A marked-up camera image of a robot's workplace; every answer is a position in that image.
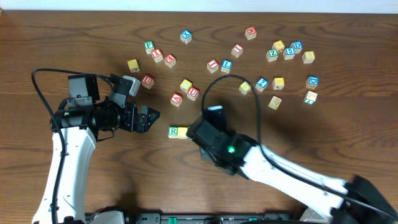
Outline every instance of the wood grain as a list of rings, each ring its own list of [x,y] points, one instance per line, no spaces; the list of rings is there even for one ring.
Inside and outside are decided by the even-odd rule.
[[[246,40],[246,27],[258,35]],[[185,45],[179,33],[189,29]],[[169,125],[187,126],[200,114],[200,100],[169,103],[187,78],[200,90],[216,77],[206,62],[233,61],[231,73],[256,81],[285,78],[285,88],[260,95],[263,143],[309,169],[347,180],[359,174],[372,181],[398,209],[398,17],[360,14],[51,12],[6,11],[0,17],[0,223],[28,223],[39,207],[52,155],[49,115],[34,91],[30,73],[50,67],[108,75],[130,75],[127,61],[155,78],[131,101],[161,112],[145,134],[117,131],[97,145],[88,173],[86,211],[124,205],[134,211],[165,213],[264,212],[293,210],[300,203],[272,187],[228,177],[201,161],[191,141],[168,139]],[[154,63],[143,43],[153,40],[177,64]],[[266,61],[277,40],[301,40],[317,59]],[[231,55],[235,43],[244,47]],[[320,77],[317,102],[303,103],[305,81]],[[38,75],[53,108],[68,96],[67,76]],[[109,87],[100,83],[102,99]],[[252,96],[237,80],[225,80],[206,105],[222,104],[231,128],[252,137]],[[267,108],[272,95],[283,99]]]

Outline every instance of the toy block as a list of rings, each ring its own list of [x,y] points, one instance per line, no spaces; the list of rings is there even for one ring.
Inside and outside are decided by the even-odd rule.
[[[140,81],[138,79],[134,78],[134,77],[130,77],[130,76],[127,76],[127,75],[123,75],[123,78],[132,81],[132,85],[130,87],[129,94],[131,96],[136,96],[136,94],[138,92],[138,89],[139,89],[139,86],[140,86]]]
[[[248,83],[248,81],[244,81],[241,86],[239,87],[239,90],[243,93],[243,94],[247,94],[250,92],[251,90],[251,85]]]
[[[188,30],[184,30],[180,35],[180,39],[182,40],[182,42],[187,44],[192,40],[192,33],[189,32]]]
[[[144,47],[145,47],[145,51],[147,52],[147,54],[150,54],[152,51],[155,50],[155,44],[153,41],[147,41],[144,43]]]
[[[171,104],[173,104],[176,107],[179,107],[182,103],[182,95],[174,93],[173,96],[170,99]]]
[[[309,78],[307,79],[307,82],[305,83],[305,87],[313,90],[318,86],[318,77],[315,76],[309,76]]]
[[[246,29],[246,32],[244,33],[244,35],[246,36],[246,38],[248,40],[254,39],[254,38],[256,38],[257,30],[254,27],[249,27]]]
[[[272,82],[272,87],[274,90],[281,90],[285,87],[285,80],[283,78],[274,78]]]
[[[163,54],[160,51],[160,49],[156,49],[156,50],[152,51],[151,54],[152,54],[152,58],[155,60],[156,63],[163,60]]]
[[[152,86],[155,84],[155,81],[152,77],[145,75],[144,78],[142,78],[141,80],[141,84],[143,87],[150,90]]]
[[[273,62],[278,58],[278,52],[275,49],[269,50],[267,52],[267,60],[268,62]]]
[[[300,53],[301,50],[303,49],[303,45],[301,44],[301,41],[293,42],[292,45],[290,45],[290,47],[293,47],[294,53],[296,53],[296,54]]]
[[[130,72],[138,72],[139,71],[138,62],[136,59],[128,61],[127,64],[129,65]]]
[[[274,110],[278,109],[282,99],[276,96],[273,96],[271,101],[269,102],[268,106]]]
[[[207,69],[211,73],[214,73],[215,71],[218,70],[218,62],[216,61],[216,59],[213,59],[213,60],[207,62]]]
[[[188,90],[192,87],[192,82],[184,80],[181,82],[180,88],[184,93],[188,93]]]
[[[294,58],[294,49],[293,47],[286,47],[284,50],[284,59],[285,60],[290,60]]]
[[[314,104],[315,100],[317,100],[318,93],[314,93],[312,91],[308,91],[305,95],[304,102],[308,104]]]
[[[224,60],[222,66],[221,66],[221,71],[225,72],[225,73],[229,73],[231,68],[232,68],[232,61]]]
[[[164,63],[171,68],[177,63],[177,60],[172,54],[168,54],[166,58],[164,58]]]
[[[169,138],[178,138],[178,127],[169,127]]]
[[[256,89],[263,91],[267,88],[268,81],[265,78],[260,78],[256,83]]]
[[[243,47],[240,46],[239,44],[236,44],[233,48],[232,48],[232,52],[231,54],[234,55],[235,57],[239,57],[241,56],[241,54],[243,53]]]
[[[188,128],[178,127],[178,138],[188,139],[187,137]]]
[[[281,40],[278,40],[272,45],[272,49],[275,49],[279,54],[285,50],[285,45]]]
[[[195,100],[197,100],[198,96],[199,96],[199,90],[197,88],[191,87],[188,90],[188,93],[187,93],[188,99],[195,101]]]
[[[315,60],[315,54],[313,51],[304,52],[303,54],[303,62],[304,63],[312,63]]]

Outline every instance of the green light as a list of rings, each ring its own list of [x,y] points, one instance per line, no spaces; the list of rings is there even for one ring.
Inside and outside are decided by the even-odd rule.
[[[233,146],[228,146],[228,152],[229,153],[234,153],[235,152],[235,148]]]

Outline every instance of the wooden table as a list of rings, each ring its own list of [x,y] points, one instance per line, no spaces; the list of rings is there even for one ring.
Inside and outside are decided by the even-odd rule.
[[[256,26],[253,40],[245,28]],[[184,29],[193,32],[185,45]],[[177,65],[154,63],[144,49],[153,40]],[[268,63],[266,50],[282,40],[301,40],[316,60]],[[231,55],[235,43],[244,47]],[[398,17],[359,14],[249,14],[171,12],[4,11],[0,17],[0,222],[29,223],[39,207],[52,158],[50,116],[30,73],[50,67],[109,75],[155,78],[130,99],[161,112],[145,134],[116,131],[97,144],[91,158],[86,211],[122,205],[134,212],[252,213],[294,210],[303,205],[272,187],[228,177],[201,161],[189,140],[168,139],[170,125],[188,126],[200,115],[200,101],[169,102],[190,79],[201,91],[224,73],[211,74],[212,58],[233,61],[231,73],[256,81],[285,78],[285,88],[260,94],[262,139],[272,150],[326,175],[372,181],[398,209]],[[131,74],[127,61],[139,59]],[[309,75],[320,78],[317,102],[303,103]],[[68,97],[67,75],[41,73],[38,84],[53,109]],[[102,99],[109,87],[99,84]],[[252,96],[238,80],[225,80],[209,93],[206,106],[223,105],[231,128],[256,137]],[[282,98],[277,111],[267,107]],[[100,137],[109,136],[102,133]]]

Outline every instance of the white wall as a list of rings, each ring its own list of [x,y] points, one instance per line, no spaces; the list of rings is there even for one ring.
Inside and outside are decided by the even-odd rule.
[[[4,10],[398,13],[398,0],[0,0]]]

